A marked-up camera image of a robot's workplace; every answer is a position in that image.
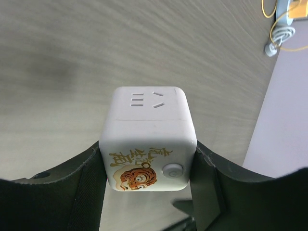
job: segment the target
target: power button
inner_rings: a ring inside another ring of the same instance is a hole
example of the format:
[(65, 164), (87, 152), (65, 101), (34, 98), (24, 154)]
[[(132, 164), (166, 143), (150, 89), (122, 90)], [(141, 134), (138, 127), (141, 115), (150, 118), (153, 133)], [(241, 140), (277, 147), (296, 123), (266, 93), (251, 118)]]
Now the power button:
[(178, 178), (183, 175), (183, 167), (179, 164), (168, 164), (164, 166), (163, 174), (167, 178)]

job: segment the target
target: wood grain surface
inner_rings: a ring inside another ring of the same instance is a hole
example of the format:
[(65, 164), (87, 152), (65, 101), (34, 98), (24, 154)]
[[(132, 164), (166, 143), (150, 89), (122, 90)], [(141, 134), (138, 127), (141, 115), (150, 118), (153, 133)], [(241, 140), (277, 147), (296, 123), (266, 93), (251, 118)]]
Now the wood grain surface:
[[(273, 9), (275, 0), (266, 1)], [(0, 177), (32, 177), (95, 143), (119, 86), (178, 86), (198, 139), (242, 164), (275, 58), (258, 0), (1, 0)], [(157, 231), (180, 192), (108, 187), (101, 230)]]

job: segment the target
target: white power cube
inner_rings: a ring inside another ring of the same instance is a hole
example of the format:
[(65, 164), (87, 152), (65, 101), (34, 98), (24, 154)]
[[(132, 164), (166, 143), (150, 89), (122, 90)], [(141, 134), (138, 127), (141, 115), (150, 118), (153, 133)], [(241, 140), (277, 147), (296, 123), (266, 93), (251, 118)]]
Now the white power cube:
[(116, 89), (99, 147), (115, 190), (185, 188), (197, 147), (185, 93), (177, 87)]

